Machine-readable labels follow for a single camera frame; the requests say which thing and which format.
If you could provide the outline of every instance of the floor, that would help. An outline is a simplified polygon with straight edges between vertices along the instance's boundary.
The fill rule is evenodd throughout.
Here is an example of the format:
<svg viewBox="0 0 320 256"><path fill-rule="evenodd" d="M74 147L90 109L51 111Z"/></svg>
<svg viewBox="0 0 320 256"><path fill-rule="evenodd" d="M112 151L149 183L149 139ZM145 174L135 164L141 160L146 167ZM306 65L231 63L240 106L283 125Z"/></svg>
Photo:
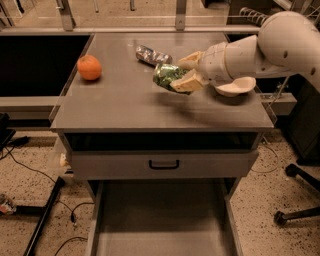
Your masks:
<svg viewBox="0 0 320 256"><path fill-rule="evenodd" d="M103 4L99 1L99 13L95 12L93 1L70 1L70 5L74 7L73 13L77 24L83 27L103 27L114 24L125 26L128 20L130 24L137 26L142 22L159 25L160 21L162 22L160 25L174 24L172 8L174 1L167 1L167 3L160 1L163 8L157 8L158 5L154 1L137 0L135 1L137 8L135 12L129 10L129 1L118 2L110 1ZM199 2L193 0L188 6L188 13L194 16L188 20L189 24L205 24L206 22L223 24L225 22L223 18L227 11L225 5L217 3L212 5L210 10L205 10ZM27 0L23 2L23 5L26 11L21 15L17 12L13 1L7 2L7 7L11 10L17 26L61 26L55 1ZM153 16L150 19L152 11L159 12L156 13L159 16L166 13L166 18ZM214 20L213 13L220 19ZM197 20L199 15L205 18ZM81 181L73 179L72 174L65 174L66 167L59 166L61 152L60 149L57 150L54 147L56 134L49 131L17 131L15 137L22 136L30 137L30 141L11 152L14 159L34 170L41 170L54 180L61 176L66 181L43 230L36 248L36 255L56 255L60 246L72 238L74 239L66 243L58 255L83 255L94 207L86 186ZM302 179L288 178L285 175L284 168L295 162L297 156L282 136L281 131L275 129L265 134L265 138L264 143L259 145L258 160L248 176L240 181L230 201L243 255L320 255L318 242L320 217L290 221L284 227L278 227L273 222L273 215L277 210L290 212L318 206L320 196L319 192L310 188ZM2 176L0 192L13 199L17 205L44 205L53 188L53 182L47 176L18 164L14 159L8 155L0 161ZM303 168L320 178L319 167ZM76 225L70 220L73 209L75 209ZM23 255L36 223L37 217L1 215L0 255ZM131 255L139 255L139 252L132 251Z"/></svg>

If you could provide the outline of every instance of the desk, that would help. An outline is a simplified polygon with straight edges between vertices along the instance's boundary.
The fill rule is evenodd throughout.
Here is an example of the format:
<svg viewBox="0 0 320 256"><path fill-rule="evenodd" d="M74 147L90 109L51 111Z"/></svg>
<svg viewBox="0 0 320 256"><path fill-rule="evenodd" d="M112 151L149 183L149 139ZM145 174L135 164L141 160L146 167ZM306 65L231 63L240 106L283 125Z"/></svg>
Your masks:
<svg viewBox="0 0 320 256"><path fill-rule="evenodd" d="M75 177L87 180L96 197L89 243L101 219L103 180L247 175L263 133L273 128L255 92L234 98L212 87L190 96L168 92L152 82L154 68L135 57L142 44L175 62L225 40L202 32L95 34L88 53L101 61L103 74L95 82L75 75L51 127Z"/></svg>

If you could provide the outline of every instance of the bottle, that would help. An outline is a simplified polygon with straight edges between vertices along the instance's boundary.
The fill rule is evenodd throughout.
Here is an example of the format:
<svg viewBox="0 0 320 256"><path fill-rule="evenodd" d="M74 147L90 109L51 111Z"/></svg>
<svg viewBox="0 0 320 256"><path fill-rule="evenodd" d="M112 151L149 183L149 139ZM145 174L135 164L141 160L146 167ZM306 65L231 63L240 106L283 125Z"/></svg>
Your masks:
<svg viewBox="0 0 320 256"><path fill-rule="evenodd" d="M3 214L13 214L17 211L17 206L5 194L0 194L0 212Z"/></svg>

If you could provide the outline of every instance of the desk drawer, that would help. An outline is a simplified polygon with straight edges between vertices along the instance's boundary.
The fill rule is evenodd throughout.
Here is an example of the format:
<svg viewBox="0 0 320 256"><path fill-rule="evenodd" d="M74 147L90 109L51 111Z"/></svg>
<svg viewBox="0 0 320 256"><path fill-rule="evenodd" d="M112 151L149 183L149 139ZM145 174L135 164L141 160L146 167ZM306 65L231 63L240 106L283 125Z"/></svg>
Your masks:
<svg viewBox="0 0 320 256"><path fill-rule="evenodd" d="M76 178L85 180L242 177L257 157L257 150L197 154L73 152L72 168Z"/></svg>

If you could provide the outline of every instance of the chair caster wheel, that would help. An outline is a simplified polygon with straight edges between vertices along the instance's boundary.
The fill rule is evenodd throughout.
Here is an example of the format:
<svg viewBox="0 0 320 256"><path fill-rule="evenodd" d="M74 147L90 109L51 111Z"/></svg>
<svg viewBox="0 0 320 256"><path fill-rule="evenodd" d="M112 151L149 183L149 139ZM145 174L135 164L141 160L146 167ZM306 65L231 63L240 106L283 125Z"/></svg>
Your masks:
<svg viewBox="0 0 320 256"><path fill-rule="evenodd" d="M287 223L287 220L283 218L284 213L277 211L276 214L274 215L274 222L279 225L279 226L283 226Z"/></svg>
<svg viewBox="0 0 320 256"><path fill-rule="evenodd" d="M290 164L286 167L286 174L289 177L296 177L297 176L297 166L294 164Z"/></svg>

